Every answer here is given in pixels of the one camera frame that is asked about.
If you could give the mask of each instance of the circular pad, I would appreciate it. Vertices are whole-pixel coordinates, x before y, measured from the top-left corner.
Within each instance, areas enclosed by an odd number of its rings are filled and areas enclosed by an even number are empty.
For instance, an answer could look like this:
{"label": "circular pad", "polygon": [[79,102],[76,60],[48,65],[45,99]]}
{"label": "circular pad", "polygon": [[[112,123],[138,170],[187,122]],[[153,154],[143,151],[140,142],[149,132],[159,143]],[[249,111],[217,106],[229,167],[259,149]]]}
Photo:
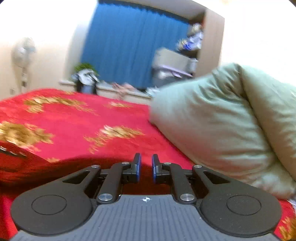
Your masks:
{"label": "circular pad", "polygon": [[11,217],[18,229],[48,236],[80,226],[92,210],[89,197],[79,186],[52,182],[18,196],[11,206]]}
{"label": "circular pad", "polygon": [[272,232],[281,218],[278,200],[258,188],[235,182],[213,186],[200,205],[207,223],[237,237]]}
{"label": "circular pad", "polygon": [[252,215],[260,210],[261,204],[253,197],[238,195],[227,200],[227,207],[238,215]]}
{"label": "circular pad", "polygon": [[57,195],[45,195],[35,199],[32,209],[43,215],[53,215],[64,210],[67,205],[65,198]]}

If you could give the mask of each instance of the standing fan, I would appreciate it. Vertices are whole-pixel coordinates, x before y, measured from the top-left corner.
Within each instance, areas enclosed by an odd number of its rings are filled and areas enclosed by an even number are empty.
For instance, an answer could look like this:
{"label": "standing fan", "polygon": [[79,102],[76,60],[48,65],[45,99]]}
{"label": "standing fan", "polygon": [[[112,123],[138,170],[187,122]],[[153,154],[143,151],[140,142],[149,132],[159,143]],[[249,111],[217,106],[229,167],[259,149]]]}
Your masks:
{"label": "standing fan", "polygon": [[25,93],[27,89],[27,71],[30,63],[33,61],[33,53],[35,52],[36,48],[31,38],[22,39],[13,49],[13,62],[22,68],[22,93]]}

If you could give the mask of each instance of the crosshair marking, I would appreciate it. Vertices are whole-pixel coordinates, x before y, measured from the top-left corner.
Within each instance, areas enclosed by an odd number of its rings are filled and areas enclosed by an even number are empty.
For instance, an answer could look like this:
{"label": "crosshair marking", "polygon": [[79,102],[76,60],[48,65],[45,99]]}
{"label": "crosshair marking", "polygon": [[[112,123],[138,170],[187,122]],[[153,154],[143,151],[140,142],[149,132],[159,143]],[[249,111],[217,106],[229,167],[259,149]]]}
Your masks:
{"label": "crosshair marking", "polygon": [[150,200],[152,200],[151,198],[149,198],[149,197],[145,197],[145,198],[143,198],[142,199],[144,202],[148,202],[148,201],[150,201]]}

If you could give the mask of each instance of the green plant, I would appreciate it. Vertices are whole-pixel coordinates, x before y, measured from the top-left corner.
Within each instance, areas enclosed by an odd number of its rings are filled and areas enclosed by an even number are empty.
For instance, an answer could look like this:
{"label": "green plant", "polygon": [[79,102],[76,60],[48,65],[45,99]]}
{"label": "green plant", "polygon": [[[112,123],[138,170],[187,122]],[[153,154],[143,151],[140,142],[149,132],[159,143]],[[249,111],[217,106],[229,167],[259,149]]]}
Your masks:
{"label": "green plant", "polygon": [[78,65],[76,65],[74,67],[74,70],[76,73],[78,73],[79,71],[83,70],[83,69],[91,69],[93,70],[96,74],[98,74],[95,70],[95,68],[90,64],[90,63],[80,63]]}

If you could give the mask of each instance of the gray gripper base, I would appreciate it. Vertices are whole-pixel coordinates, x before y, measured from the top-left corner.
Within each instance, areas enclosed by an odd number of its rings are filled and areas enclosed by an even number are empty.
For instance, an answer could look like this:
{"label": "gray gripper base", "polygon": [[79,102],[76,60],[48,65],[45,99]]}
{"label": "gray gripper base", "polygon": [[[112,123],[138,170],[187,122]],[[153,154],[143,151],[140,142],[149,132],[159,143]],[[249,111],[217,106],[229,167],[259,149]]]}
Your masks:
{"label": "gray gripper base", "polygon": [[196,208],[171,195],[122,195],[97,207],[79,228],[40,237],[19,231],[12,241],[278,241],[273,234],[239,238],[220,233],[203,221]]}

